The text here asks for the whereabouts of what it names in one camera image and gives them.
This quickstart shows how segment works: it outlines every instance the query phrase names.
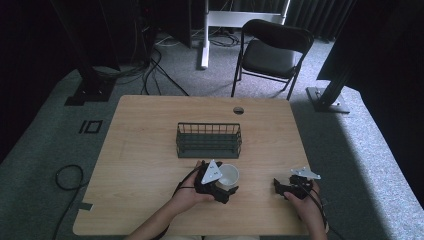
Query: wire basket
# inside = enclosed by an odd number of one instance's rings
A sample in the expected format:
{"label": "wire basket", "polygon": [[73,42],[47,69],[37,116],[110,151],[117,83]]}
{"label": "wire basket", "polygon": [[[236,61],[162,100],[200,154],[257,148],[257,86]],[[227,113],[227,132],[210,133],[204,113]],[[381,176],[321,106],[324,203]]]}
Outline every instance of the wire basket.
{"label": "wire basket", "polygon": [[238,158],[241,143],[238,123],[178,123],[179,158]]}

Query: wooden table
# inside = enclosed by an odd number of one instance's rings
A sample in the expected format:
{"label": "wooden table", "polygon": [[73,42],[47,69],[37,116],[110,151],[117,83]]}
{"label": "wooden table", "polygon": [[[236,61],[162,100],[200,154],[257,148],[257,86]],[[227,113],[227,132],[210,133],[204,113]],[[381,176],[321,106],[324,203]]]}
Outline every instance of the wooden table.
{"label": "wooden table", "polygon": [[177,157],[178,122],[240,123],[239,159],[217,159],[239,169],[240,188],[227,204],[200,203],[177,216],[168,235],[307,234],[273,187],[273,178],[288,184],[291,168],[308,166],[289,102],[165,96],[121,98],[83,199],[93,208],[79,210],[76,234],[127,235],[169,200],[202,160]]}

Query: chair seat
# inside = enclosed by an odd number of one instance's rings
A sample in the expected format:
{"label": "chair seat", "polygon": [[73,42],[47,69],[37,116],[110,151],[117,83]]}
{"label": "chair seat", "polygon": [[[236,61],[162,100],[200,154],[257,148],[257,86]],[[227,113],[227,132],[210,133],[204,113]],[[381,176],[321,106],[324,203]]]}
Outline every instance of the chair seat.
{"label": "chair seat", "polygon": [[268,46],[252,40],[243,57],[242,67],[250,72],[291,78],[295,73],[296,52]]}

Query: gray carpet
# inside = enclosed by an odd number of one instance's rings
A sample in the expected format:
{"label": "gray carpet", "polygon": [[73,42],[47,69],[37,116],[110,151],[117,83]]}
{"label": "gray carpet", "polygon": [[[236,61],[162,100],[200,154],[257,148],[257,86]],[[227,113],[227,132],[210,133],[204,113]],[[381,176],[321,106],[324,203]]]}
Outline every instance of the gray carpet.
{"label": "gray carpet", "polygon": [[[229,97],[238,47],[211,46],[209,68],[199,69],[201,48],[173,42],[157,48],[160,66],[191,96]],[[317,113],[306,87],[325,87],[317,74],[332,44],[317,40],[305,59],[290,100],[307,157],[319,173],[329,223],[345,239],[424,239],[423,209],[415,199],[360,94],[344,88],[350,114]],[[77,71],[60,81],[15,148],[0,166],[0,239],[51,239],[75,191],[55,184],[58,169],[78,164],[90,179],[120,96],[140,94],[142,78],[117,81],[108,102],[65,107],[80,82]],[[152,95],[183,95],[159,72],[148,79]],[[246,77],[236,97],[285,98],[278,84]],[[98,133],[80,133],[84,121],[103,121]],[[79,184],[77,172],[61,175],[67,186]],[[72,233],[76,197],[59,229],[58,239],[121,239],[122,236],[81,237]],[[263,239],[308,239],[264,236]],[[333,232],[330,239],[340,239]]]}

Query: hand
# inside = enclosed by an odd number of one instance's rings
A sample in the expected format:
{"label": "hand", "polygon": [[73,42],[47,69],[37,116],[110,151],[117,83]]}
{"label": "hand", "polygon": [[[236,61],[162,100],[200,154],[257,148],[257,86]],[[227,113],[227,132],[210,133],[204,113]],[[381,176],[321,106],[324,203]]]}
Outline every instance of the hand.
{"label": "hand", "polygon": [[[197,161],[196,167],[200,166],[201,162]],[[210,194],[200,194],[194,189],[194,180],[198,171],[194,172],[183,184],[180,189],[174,194],[167,204],[175,214],[180,214],[192,208],[200,202],[213,201],[215,198]]]}
{"label": "hand", "polygon": [[[313,182],[314,191],[311,191],[311,195],[317,200],[319,204],[321,204],[320,198],[317,193],[319,193],[319,186],[316,182]],[[315,204],[315,202],[311,199],[311,197],[307,196],[303,200],[297,198],[290,192],[285,192],[284,196],[293,204],[296,208],[297,214],[305,223],[308,228],[309,234],[312,239],[327,239],[327,235],[325,232],[325,226],[321,215],[321,210]]]}

